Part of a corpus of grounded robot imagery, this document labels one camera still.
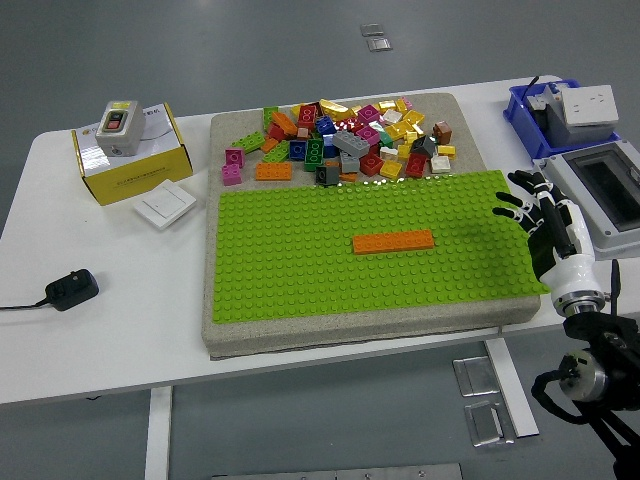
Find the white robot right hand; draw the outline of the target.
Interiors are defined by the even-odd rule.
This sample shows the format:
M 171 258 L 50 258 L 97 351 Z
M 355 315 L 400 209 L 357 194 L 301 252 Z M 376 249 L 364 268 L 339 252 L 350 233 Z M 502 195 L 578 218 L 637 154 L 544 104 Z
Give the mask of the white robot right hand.
M 557 301 L 575 292 L 596 294 L 596 304 L 604 305 L 595 279 L 595 254 L 584 216 L 559 187 L 542 173 L 517 170 L 508 179 L 533 197 L 525 201 L 509 193 L 496 198 L 512 208 L 495 207 L 493 213 L 514 220 L 528 234 L 527 245 L 537 280 L 546 285 Z

